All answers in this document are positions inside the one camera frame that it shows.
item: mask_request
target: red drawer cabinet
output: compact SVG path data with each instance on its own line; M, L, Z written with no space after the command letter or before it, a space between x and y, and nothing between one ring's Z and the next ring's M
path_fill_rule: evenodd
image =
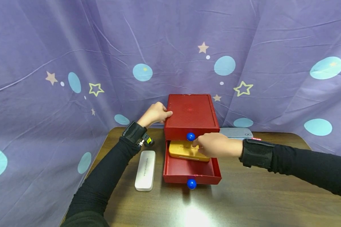
M218 184L221 180L217 158L209 162L184 160L169 155L171 140L187 140L187 134L192 132L195 137L208 132L219 132L210 95L169 95L168 111L173 115L164 125L165 162L163 179L167 183L187 183L194 179L197 184Z

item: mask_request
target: star print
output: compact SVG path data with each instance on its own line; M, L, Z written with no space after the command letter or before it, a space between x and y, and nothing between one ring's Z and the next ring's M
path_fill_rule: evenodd
M248 87L248 88L246 89L246 92L240 92L239 89L240 89L242 86ZM250 88L252 88L253 86L254 86L254 84L245 84L245 82L242 81L241 84L240 84L240 86L238 86L237 88L234 88L234 90L237 91L237 96L238 96L238 97L239 97L240 95L243 95L243 94L245 94L245 95L250 95Z
M215 101L221 101L222 96L216 95L215 97L212 97Z
M97 95L98 95L99 93L104 92L103 89L101 89L101 84L92 84L92 83L89 83L89 85L90 85L90 92L89 92L89 94L94 94L94 95L97 97ZM99 90L96 91L96 92L92 91L92 86L98 87Z
M50 81L52 86L55 84L55 82L58 82L58 80L55 78L55 73L49 73L48 71L46 80Z
M205 42L203 42L201 46L198 46L198 48L200 49L199 53L202 53L202 52L206 53L206 49L209 48L209 46L206 46Z

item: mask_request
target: yellow box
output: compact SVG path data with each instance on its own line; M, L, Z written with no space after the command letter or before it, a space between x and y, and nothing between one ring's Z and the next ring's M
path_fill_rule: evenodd
M190 141L171 141L169 147L170 156L173 158L182 158L187 160L196 160L201 162L208 162L209 157L204 156L198 152L198 146L192 147Z

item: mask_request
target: brown table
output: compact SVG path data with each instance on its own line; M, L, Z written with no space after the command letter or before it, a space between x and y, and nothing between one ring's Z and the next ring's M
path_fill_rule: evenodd
M94 165L115 145L124 128L109 133ZM135 190L140 155L129 163L113 192L105 212L110 226L341 226L341 197L293 176L245 168L237 158L218 159L223 179L218 185L186 185L163 181L163 129L149 129L156 144L153 189ZM272 143L309 149L299 136L290 133L255 132L255 137Z

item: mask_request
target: black wrist strap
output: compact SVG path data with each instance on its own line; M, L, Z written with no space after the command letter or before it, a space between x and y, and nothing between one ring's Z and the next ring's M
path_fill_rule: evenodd
M123 132L123 137L128 139L131 143L139 145L146 132L146 127L142 127L137 122L133 121Z
M242 143L244 148L239 160L245 167L270 168L275 144L255 139L244 139Z

